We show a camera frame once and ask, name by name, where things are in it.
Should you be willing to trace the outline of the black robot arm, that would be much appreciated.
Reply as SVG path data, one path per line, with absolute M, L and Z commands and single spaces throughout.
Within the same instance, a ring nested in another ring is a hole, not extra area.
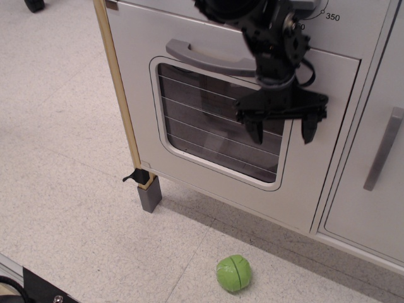
M 310 143 L 327 116 L 328 96 L 306 89 L 314 83 L 314 74 L 305 83 L 296 77 L 301 65 L 311 71 L 314 66 L 304 57 L 310 38 L 302 33 L 292 2 L 195 1 L 194 5 L 209 20 L 240 30 L 255 58 L 261 88 L 234 102 L 237 121 L 252 140 L 262 144 L 264 121 L 299 119 L 304 143 Z

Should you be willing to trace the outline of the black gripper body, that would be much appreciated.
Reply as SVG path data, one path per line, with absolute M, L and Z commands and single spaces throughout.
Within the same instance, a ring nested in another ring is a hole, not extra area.
M 300 87 L 296 81 L 280 90 L 264 88 L 234 101 L 236 119 L 260 122 L 275 119 L 306 119 L 311 116 L 318 122 L 327 118 L 326 95 Z

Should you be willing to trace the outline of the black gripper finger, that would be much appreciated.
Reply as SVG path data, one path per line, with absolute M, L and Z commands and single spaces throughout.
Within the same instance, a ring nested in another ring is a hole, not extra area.
M 249 119 L 245 119 L 244 125 L 250 138 L 256 144 L 261 145 L 263 143 L 263 123 L 261 121 L 252 121 Z
M 318 127 L 318 116 L 307 115 L 302 119 L 301 132 L 305 144 L 313 141 Z

